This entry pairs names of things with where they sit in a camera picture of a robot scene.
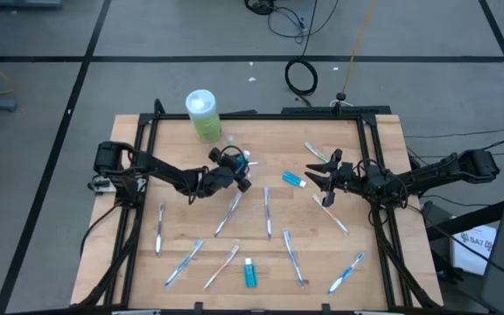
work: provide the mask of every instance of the wooden tabletop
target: wooden tabletop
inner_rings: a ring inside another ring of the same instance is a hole
[[[119,115],[115,119],[112,140],[133,143],[137,115]],[[406,172],[410,165],[398,116],[377,116],[381,146],[387,168]],[[305,177],[306,164],[320,161],[304,145],[310,142],[330,157],[336,148],[343,150],[343,161],[361,160],[355,122],[346,121],[222,121],[223,137],[217,143],[200,143],[189,121],[165,120],[158,124],[154,156],[180,169],[208,165],[207,154],[214,147],[224,147],[227,137],[251,152],[252,187],[242,196],[234,215],[220,236],[214,232],[228,211],[237,192],[236,185],[218,191],[213,197],[196,199],[188,206],[182,196],[165,182],[152,179],[148,185],[143,225],[137,251],[130,308],[191,309],[195,302],[206,309],[320,310],[329,303],[333,310],[386,310],[382,273],[375,231],[368,223],[368,203],[351,193],[336,191],[330,211],[350,231],[345,237],[336,223],[312,200],[319,189]],[[368,141],[370,132],[367,129]],[[305,179],[306,188],[296,188],[281,180],[284,171]],[[266,234],[263,187],[271,189],[270,211],[274,237]],[[410,204],[418,207],[417,198]],[[114,202],[109,194],[96,198],[92,221]],[[155,256],[158,205],[164,202],[163,249]],[[421,215],[409,209],[396,209],[406,266],[430,297],[442,304],[438,280]],[[88,237],[79,273],[73,289],[72,303],[81,301],[100,280],[110,264],[120,211],[116,211]],[[296,251],[298,265],[306,286],[300,288],[297,275],[284,244],[283,231],[288,229]],[[174,285],[165,280],[193,249],[204,244],[180,273]],[[203,291],[207,279],[225,262],[234,245],[241,249],[213,282]],[[332,282],[364,252],[364,259],[353,274],[332,295]],[[247,289],[243,280],[244,258],[253,259],[258,286]],[[397,273],[392,264],[396,303],[401,304]],[[120,300],[123,269],[119,272],[115,301]]]

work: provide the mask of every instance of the green liquid bottle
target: green liquid bottle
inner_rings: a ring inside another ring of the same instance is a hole
[[[219,139],[221,120],[213,93],[205,89],[191,92],[185,98],[185,108],[201,142],[211,143]]]

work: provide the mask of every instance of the gray concrete floor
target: gray concrete floor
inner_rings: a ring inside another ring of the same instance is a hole
[[[504,35],[504,1],[488,2]],[[279,1],[305,21],[312,3]],[[318,5],[315,27],[333,1]],[[307,54],[349,54],[368,5],[340,1],[325,29],[311,38]],[[82,56],[101,7],[102,0],[65,0],[62,10],[0,10],[0,56]],[[274,27],[295,31],[279,16],[274,16]],[[247,11],[241,1],[113,0],[95,55],[295,55],[302,50],[293,38],[270,33],[266,17]],[[502,56],[477,0],[379,0],[359,54]],[[94,202],[86,183],[93,174],[96,145],[109,138],[115,115],[149,112],[157,97],[167,112],[184,112],[186,95],[197,88],[215,93],[220,112],[277,113],[302,106],[284,83],[285,64],[92,63],[7,312],[68,305]],[[310,100],[326,106],[343,85],[347,63],[313,65],[319,83]],[[1,289],[80,64],[0,63],[0,68],[13,79],[19,106],[15,113],[0,112]],[[304,69],[293,68],[290,76],[298,87],[310,84]],[[405,135],[501,129],[504,63],[360,62],[353,69],[348,101],[389,105],[400,116]],[[446,155],[502,138],[504,134],[407,139],[407,144],[420,155]],[[494,151],[504,151],[504,145]],[[496,161],[501,174],[491,184],[453,184],[431,193],[466,203],[504,200],[504,156]],[[436,202],[458,215],[472,210]],[[450,295],[445,295],[446,303]],[[452,303],[460,306],[458,300]]]

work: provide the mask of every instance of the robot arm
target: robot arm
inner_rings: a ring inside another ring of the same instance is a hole
[[[239,154],[228,155],[223,153],[224,150],[213,148],[209,158],[219,167],[211,171],[206,166],[180,170],[145,151],[135,150],[127,143],[107,141],[99,144],[93,169],[114,185],[117,200],[137,200],[138,193],[142,189],[137,179],[145,175],[171,184],[177,192],[185,196],[210,197],[221,188],[231,186],[233,181],[237,182],[238,188],[244,193],[251,186],[246,179],[248,160],[240,149],[236,149]],[[128,169],[122,166],[124,153],[127,153],[132,164]]]
[[[325,207],[333,203],[334,188],[358,194],[371,203],[398,207],[402,205],[401,200],[411,194],[421,196],[431,188],[459,180],[472,184],[489,183],[500,171],[492,154],[486,150],[466,150],[460,155],[452,153],[435,164],[397,175],[373,160],[360,161],[355,167],[343,162],[338,167],[341,153],[337,149],[328,163],[306,166],[317,172],[330,172],[327,178],[308,171],[305,173],[321,191],[326,192]],[[360,168],[365,167],[365,174],[361,176]]]

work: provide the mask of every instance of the white bottle cap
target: white bottle cap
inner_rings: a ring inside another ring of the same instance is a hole
[[[205,89],[195,90],[185,98],[185,108],[192,117],[208,118],[216,111],[215,95]]]

